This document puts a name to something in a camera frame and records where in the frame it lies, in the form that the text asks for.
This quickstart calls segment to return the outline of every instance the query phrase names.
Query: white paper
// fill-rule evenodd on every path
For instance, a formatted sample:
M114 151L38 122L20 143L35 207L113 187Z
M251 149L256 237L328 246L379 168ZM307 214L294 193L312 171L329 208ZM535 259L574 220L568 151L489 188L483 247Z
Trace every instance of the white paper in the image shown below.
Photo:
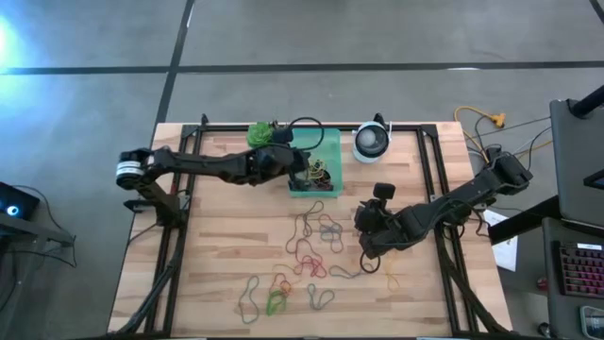
M508 217L487 210L484 212L484 220L489 225L494 226L495 224L508 219ZM495 255L495 263L504 269L516 271L516 253L518 251L518 236L514 236L508 241L502 242L498 245L493 246L493 253Z

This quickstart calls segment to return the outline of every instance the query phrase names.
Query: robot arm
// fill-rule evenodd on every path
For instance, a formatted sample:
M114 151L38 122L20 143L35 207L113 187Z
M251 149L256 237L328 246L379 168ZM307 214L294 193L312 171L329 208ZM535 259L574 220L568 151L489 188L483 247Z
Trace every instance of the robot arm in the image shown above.
M428 204L416 204L400 212L386 210L386 200L394 196L392 184L378 183L377 199L362 202L355 215L355 228L361 231L364 255L374 259L390 249L404 250L421 242L437 223L459 224L474 206L493 204L495 195L515 195L529 186L532 174L514 155L496 153L474 179Z
M227 183L263 184L277 177L306 170L310 152L274 144L210 157L172 152L165 146L158 150L139 148L122 152L117 165L116 182L125 190L136 190L147 205L156 209L158 224L177 226L181 222L180 201L156 183L168 173L217 177Z

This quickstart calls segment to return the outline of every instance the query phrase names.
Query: desk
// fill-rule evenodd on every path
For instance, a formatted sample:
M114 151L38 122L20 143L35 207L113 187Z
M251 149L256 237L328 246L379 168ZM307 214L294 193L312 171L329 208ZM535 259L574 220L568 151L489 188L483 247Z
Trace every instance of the desk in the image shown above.
M178 147L181 124L158 125L153 148ZM459 123L437 123L445 170L451 189L473 177ZM220 156L246 150L243 132L205 132L201 153ZM359 201L372 197L377 181L396 185L389 208L427 201L422 165L416 137L408 132L393 132L393 140L376 164L361 164L352 155L352 136L342 134L344 191L337 199L323 199L324 213L344 227L344 251L330 252L318 232L310 238L314 249L325 259L325 267L337 264L350 272L359 270L361 247L358 244L354 212ZM432 177L438 182L433 154L428 148ZM172 175L158 183L168 190ZM284 267L295 265L293 255L284 245L294 232L294 217L307 211L316 199L290 198L287 178L278 178L261 186L236 186L218 178L197 177L192 199L182 272L177 291L173 336L416 336L449 335L445 295L438 265L434 237L403 252L392 251L382 261L376 274L354 280L327 276L310 278L308 269L296 277ZM318 230L316 220L312 220ZM153 213L137 215L132 234L153 224ZM488 239L474 233L476 225L467 225L462 249L471 286L486 308L504 327L511 328L506 301L495 267ZM161 229L155 228L137 239L127 250L118 286L109 331L123 326L139 307L153 280ZM387 288L385 270L398 279L400 287ZM266 316L268 288L273 276L281 271L293 284L287 310ZM260 318L244 325L237 307L250 275L260 277L254 300ZM318 292L332 289L335 299L319 312L309 306L307 285L315 283ZM461 295L455 294L459 315L464 320ZM158 326L162 320L165 297L160 301ZM245 303L245 316L253 316L253 307Z

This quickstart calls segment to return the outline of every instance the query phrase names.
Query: green object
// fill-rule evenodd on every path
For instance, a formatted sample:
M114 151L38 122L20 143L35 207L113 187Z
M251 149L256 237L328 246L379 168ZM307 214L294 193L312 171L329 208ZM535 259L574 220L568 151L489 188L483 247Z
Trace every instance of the green object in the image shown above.
M273 128L267 122L258 122L247 128L247 144L250 147L260 147L271 143Z
M287 304L287 297L281 292L281 290L274 290L268 296L266 301L266 315L271 316L278 312L285 311Z
M320 128L294 128L294 140L291 146L303 148L315 145L321 137ZM325 169L331 176L332 191L292 191L292 197L337 197L344 188L342 178L342 147L340 145L340 130L337 128L326 128L323 142L315 149L310 150L309 163L314 164L317 160L325 163ZM303 179L307 173L298 173L297 177Z

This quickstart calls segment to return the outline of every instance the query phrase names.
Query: green plastic container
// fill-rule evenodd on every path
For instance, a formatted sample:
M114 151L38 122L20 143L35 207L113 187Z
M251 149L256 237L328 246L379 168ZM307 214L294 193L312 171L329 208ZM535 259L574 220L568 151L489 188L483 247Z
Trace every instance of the green plastic container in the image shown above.
M321 137L320 128L294 128L294 140L291 146L308 147L317 144ZM344 183L342 180L342 146L340 145L340 130L326 128L325 137L319 147L310 151L309 163L315 160L325 162L326 169L331 176L333 191L292 191L292 197L337 197L342 193Z

